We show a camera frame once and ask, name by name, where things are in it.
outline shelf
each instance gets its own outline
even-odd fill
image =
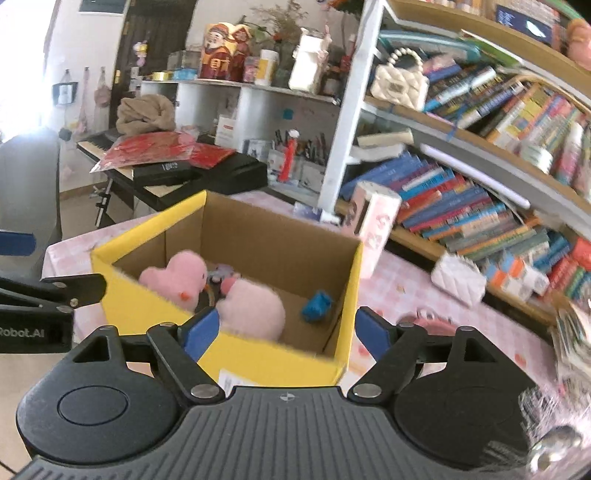
[[[509,50],[524,60],[523,66],[548,77],[558,86],[591,106],[591,73],[560,52],[512,28],[459,9],[420,0],[386,0],[397,23],[423,25],[432,33],[444,29],[448,35],[467,30]]]
[[[158,82],[156,80],[144,80],[144,83],[180,83],[184,85],[212,85],[220,87],[232,87],[232,88],[248,88],[253,90],[264,90],[266,92],[279,93],[281,95],[291,95],[295,97],[305,98],[308,100],[315,100],[317,102],[331,103],[337,105],[334,98],[326,95],[313,95],[311,93],[299,92],[297,90],[290,90],[289,88],[272,87],[255,85],[254,83],[242,83],[242,82],[230,82],[229,80],[211,80],[211,79],[196,79],[196,80],[163,80]]]
[[[480,170],[528,199],[535,208],[559,216],[579,234],[591,239],[591,204],[517,155],[466,130],[454,131],[446,122],[400,105],[367,96],[362,108],[410,128],[416,146],[429,145]]]
[[[338,201],[336,211],[341,215],[345,215],[348,211],[348,204],[343,200]],[[424,238],[415,235],[408,230],[405,230],[401,226],[394,227],[390,233],[390,240],[434,262],[439,260],[439,257],[442,256],[446,251],[445,247],[438,244],[437,242],[425,240]],[[556,325],[556,319],[554,316],[542,308],[524,302],[492,285],[487,285],[486,291],[496,298],[518,309],[519,311],[525,313],[528,317],[544,326]]]

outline white quilted handbag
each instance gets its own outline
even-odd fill
[[[396,68],[395,64],[402,55],[413,56],[417,66],[411,70]],[[377,99],[421,112],[425,107],[428,89],[429,80],[423,75],[421,57],[410,48],[401,48],[392,53],[387,65],[379,65],[376,68],[370,92]]]
[[[486,291],[486,277],[474,262],[447,252],[435,264],[431,281],[469,307],[480,303]]]

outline metal screw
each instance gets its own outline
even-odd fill
[[[191,395],[195,398],[201,398],[202,400],[208,400],[209,398],[215,397],[220,392],[217,385],[200,384],[195,385],[191,389]]]
[[[373,383],[355,385],[353,393],[360,398],[376,398],[382,394],[382,389]]]

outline pink tissue box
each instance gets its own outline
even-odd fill
[[[360,181],[349,202],[342,232],[363,242],[361,278],[374,274],[402,203],[400,195],[371,181]]]

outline plastic container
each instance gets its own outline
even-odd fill
[[[279,54],[274,50],[261,50],[261,59],[256,70],[255,85],[271,86],[273,74],[279,62]]]

